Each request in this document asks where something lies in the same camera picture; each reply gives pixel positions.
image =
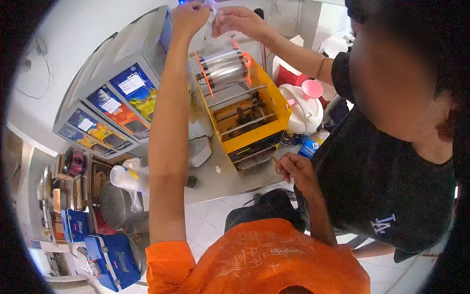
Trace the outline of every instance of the cooking pot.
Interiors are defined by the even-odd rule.
[[[64,167],[67,173],[73,175],[79,175],[84,171],[84,159],[83,153],[73,149],[72,147],[68,148],[64,154]]]
[[[138,193],[139,201],[143,207],[142,195]],[[104,222],[113,229],[124,225],[135,224],[149,218],[149,212],[141,210],[131,211],[132,199],[129,192],[107,182],[101,190],[100,212]]]

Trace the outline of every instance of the label sticker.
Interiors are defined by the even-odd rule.
[[[84,130],[85,132],[94,125],[89,119],[83,119],[82,122],[78,125],[79,129]]]
[[[318,144],[317,142],[307,140],[304,146],[302,146],[302,148],[299,150],[298,155],[302,155],[304,157],[312,159],[313,154],[315,153],[315,151],[317,151],[319,147],[320,144]]]
[[[121,90],[123,90],[123,92],[126,95],[129,95],[130,93],[137,90],[138,88],[140,88],[142,86],[145,86],[145,83],[140,78],[138,73],[134,73],[132,76],[127,78],[125,81],[120,83],[118,86],[119,86],[119,88],[121,88]]]
[[[106,103],[101,106],[101,108],[103,108],[107,112],[113,113],[114,111],[116,111],[116,109],[119,108],[119,106],[121,106],[121,103],[109,97],[109,95],[106,94],[103,90],[100,90],[100,96],[103,97],[103,95],[106,95],[109,98]]]

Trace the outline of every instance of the yellow machine frame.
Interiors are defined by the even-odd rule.
[[[284,131],[287,123],[289,122],[290,114],[292,113],[292,107],[287,103],[286,99],[273,81],[253,58],[251,58],[250,78],[251,88],[267,85],[265,88],[258,90],[259,97],[266,105],[266,108],[269,109],[269,112],[275,113],[276,120],[226,141],[222,140],[217,120],[214,117],[214,112],[209,108],[206,97],[204,97],[201,88],[197,85],[198,90],[196,90],[195,94],[200,95],[204,99],[205,107],[211,118],[216,135],[227,154],[234,151],[238,151],[237,154],[245,152],[249,150],[251,144],[278,132]]]

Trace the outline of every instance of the hand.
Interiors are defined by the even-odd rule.
[[[312,163],[306,157],[288,152],[276,163],[276,169],[279,169],[286,182],[290,183],[292,176],[295,185],[302,192],[304,197],[321,193],[317,176],[313,172]]]
[[[172,38],[191,41],[207,22],[211,8],[199,1],[178,5],[172,14]]]
[[[220,37],[228,31],[238,31],[258,42],[276,31],[256,13],[243,6],[221,7],[212,23],[212,36]]]

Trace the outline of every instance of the orange t-shirt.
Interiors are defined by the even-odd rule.
[[[369,294],[369,276],[348,245],[331,248],[272,218],[241,223],[195,265],[183,241],[147,249],[149,294],[276,294],[299,285],[315,294]]]

